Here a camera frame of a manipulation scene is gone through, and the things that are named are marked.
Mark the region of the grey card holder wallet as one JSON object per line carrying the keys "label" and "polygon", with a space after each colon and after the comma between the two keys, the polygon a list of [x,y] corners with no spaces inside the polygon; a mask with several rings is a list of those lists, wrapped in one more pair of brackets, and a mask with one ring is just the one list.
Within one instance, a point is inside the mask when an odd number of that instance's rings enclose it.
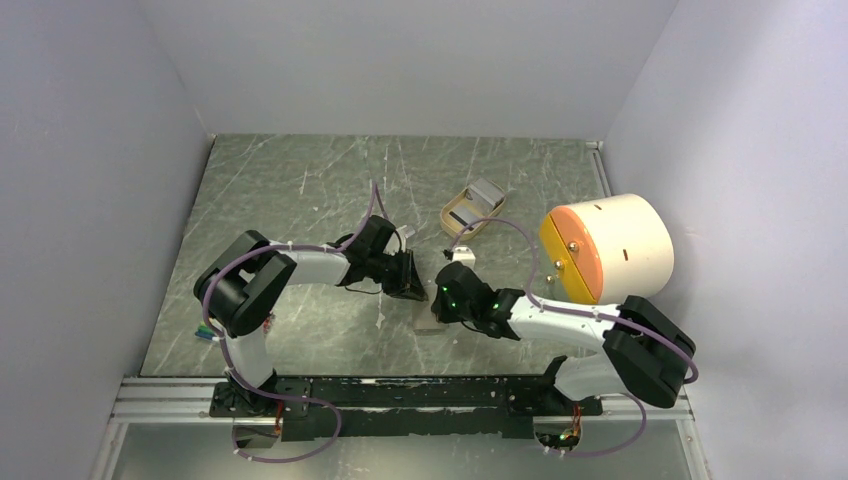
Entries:
{"label": "grey card holder wallet", "polygon": [[432,313],[429,302],[422,302],[414,307],[412,311],[412,330],[416,335],[441,334],[446,328],[447,325],[439,322],[436,315]]}

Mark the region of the stack of credit cards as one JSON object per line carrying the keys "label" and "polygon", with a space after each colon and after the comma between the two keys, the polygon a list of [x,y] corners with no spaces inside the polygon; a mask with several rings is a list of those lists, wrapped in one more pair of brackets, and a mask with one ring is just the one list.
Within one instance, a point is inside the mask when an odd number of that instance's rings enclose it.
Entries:
{"label": "stack of credit cards", "polygon": [[485,178],[478,178],[466,187],[465,199],[484,214],[496,210],[505,198],[505,192]]}

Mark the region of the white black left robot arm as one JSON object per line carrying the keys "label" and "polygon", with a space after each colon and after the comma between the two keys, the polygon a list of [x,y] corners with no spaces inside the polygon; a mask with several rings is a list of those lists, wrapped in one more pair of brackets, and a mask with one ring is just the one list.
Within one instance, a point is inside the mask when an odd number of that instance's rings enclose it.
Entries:
{"label": "white black left robot arm", "polygon": [[284,288],[347,288],[363,280],[391,298],[428,298],[404,236],[377,215],[368,217],[358,231],[320,246],[283,245],[248,230],[201,274],[193,294],[221,327],[231,370],[228,380],[242,408],[261,416],[275,406],[277,375],[263,327]]}

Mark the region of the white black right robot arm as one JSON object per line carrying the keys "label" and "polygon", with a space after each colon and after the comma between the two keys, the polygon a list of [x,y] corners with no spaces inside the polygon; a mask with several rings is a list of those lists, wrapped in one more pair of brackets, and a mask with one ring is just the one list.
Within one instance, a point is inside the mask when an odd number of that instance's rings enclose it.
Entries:
{"label": "white black right robot arm", "polygon": [[629,295],[620,304],[582,305],[494,290],[468,266],[452,262],[437,276],[431,310],[441,323],[469,323],[490,338],[554,340],[589,351],[553,362],[539,391],[550,413],[576,401],[628,393],[669,409],[695,377],[694,341],[649,300]]}

